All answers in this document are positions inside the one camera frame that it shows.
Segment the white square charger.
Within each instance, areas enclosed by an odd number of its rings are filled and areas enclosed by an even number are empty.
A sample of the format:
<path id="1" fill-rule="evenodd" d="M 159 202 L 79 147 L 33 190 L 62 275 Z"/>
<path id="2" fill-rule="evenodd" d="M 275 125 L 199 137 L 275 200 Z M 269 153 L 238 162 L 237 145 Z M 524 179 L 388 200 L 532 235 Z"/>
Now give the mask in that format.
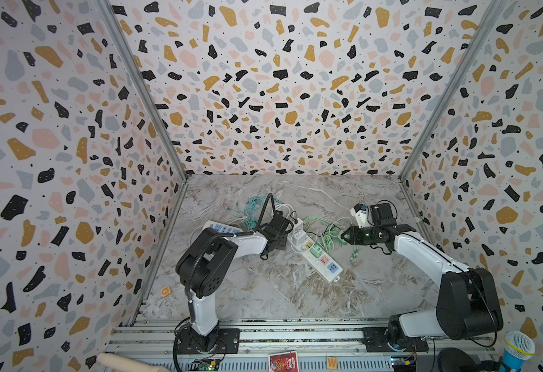
<path id="1" fill-rule="evenodd" d="M 295 232 L 297 232 L 299 230 L 302 230 L 302 229 L 303 229 L 303 221 L 301 220 L 301 218 L 297 218 L 296 222 L 294 223 L 292 233 L 295 233 Z"/>

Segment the white rectangular charger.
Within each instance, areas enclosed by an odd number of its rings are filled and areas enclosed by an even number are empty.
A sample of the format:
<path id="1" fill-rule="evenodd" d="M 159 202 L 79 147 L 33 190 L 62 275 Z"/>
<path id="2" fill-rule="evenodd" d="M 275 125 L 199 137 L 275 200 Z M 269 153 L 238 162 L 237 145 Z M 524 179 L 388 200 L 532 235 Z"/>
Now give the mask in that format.
<path id="1" fill-rule="evenodd" d="M 299 237 L 297 240 L 297 248 L 301 252 L 307 251 L 314 245 L 314 243 L 315 241 L 305 234 L 304 236 Z"/>

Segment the green charger plug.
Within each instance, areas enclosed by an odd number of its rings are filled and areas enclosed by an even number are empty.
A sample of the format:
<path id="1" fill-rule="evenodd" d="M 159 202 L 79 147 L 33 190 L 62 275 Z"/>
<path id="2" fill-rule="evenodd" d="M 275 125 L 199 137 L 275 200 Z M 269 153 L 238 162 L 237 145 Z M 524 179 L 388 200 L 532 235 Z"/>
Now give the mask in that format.
<path id="1" fill-rule="evenodd" d="M 318 258 L 324 253 L 324 250 L 323 250 L 319 245 L 314 244 L 314 245 L 310 248 L 310 253 L 311 253 L 316 259 L 318 259 Z"/>

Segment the large colourful power strip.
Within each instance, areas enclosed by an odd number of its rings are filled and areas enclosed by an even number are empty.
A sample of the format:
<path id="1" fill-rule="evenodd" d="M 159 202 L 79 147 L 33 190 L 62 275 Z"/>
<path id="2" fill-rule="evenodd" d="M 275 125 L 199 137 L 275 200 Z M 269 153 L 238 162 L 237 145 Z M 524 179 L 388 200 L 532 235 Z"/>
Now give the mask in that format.
<path id="1" fill-rule="evenodd" d="M 343 272 L 339 265 L 320 245 L 319 237 L 305 231 L 303 221 L 296 219 L 293 231 L 288 235 L 288 245 L 311 266 L 326 282 L 338 282 Z"/>

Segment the small white blue power strip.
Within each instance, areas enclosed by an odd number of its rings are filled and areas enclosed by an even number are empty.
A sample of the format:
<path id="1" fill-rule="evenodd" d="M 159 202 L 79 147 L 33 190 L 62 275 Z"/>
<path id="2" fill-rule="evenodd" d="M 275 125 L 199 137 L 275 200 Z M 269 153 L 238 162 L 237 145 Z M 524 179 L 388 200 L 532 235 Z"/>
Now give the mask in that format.
<path id="1" fill-rule="evenodd" d="M 213 220 L 206 221 L 206 223 L 203 225 L 203 230 L 205 230 L 205 229 L 214 229 L 215 231 L 217 231 L 219 233 L 236 234 L 236 233 L 242 233 L 243 232 L 243 229 L 241 229 L 239 227 L 231 226 L 231 225 L 228 225 L 228 224 L 225 224 L 225 223 L 219 223 L 219 222 L 216 222 L 216 221 L 213 221 Z"/>

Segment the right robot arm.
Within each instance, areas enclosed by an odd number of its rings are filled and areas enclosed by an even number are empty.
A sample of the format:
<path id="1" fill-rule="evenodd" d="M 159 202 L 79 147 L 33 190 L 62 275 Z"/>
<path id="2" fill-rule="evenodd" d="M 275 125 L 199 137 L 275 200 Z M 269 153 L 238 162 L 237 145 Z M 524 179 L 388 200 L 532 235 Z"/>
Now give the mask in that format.
<path id="1" fill-rule="evenodd" d="M 391 316 L 383 341 L 393 348 L 417 338 L 471 339 L 497 335 L 504 326 L 492 274 L 470 268 L 429 243 L 407 224 L 351 226 L 341 239 L 353 246 L 384 245 L 415 264 L 437 285 L 433 309 Z"/>

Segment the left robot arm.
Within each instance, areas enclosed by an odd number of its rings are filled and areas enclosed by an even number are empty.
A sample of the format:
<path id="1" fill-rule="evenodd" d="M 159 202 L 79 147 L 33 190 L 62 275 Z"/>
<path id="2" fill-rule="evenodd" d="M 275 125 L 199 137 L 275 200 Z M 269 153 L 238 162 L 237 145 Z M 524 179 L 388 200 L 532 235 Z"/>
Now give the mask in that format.
<path id="1" fill-rule="evenodd" d="M 228 336 L 220 328 L 216 292 L 231 264 L 246 256 L 268 260 L 271 252 L 284 250 L 296 222 L 297 215 L 279 211 L 274 195 L 268 194 L 254 229 L 232 232 L 206 227 L 198 235 L 175 267 L 189 308 L 189 318 L 175 332 L 184 347 L 198 353 L 220 350 Z"/>

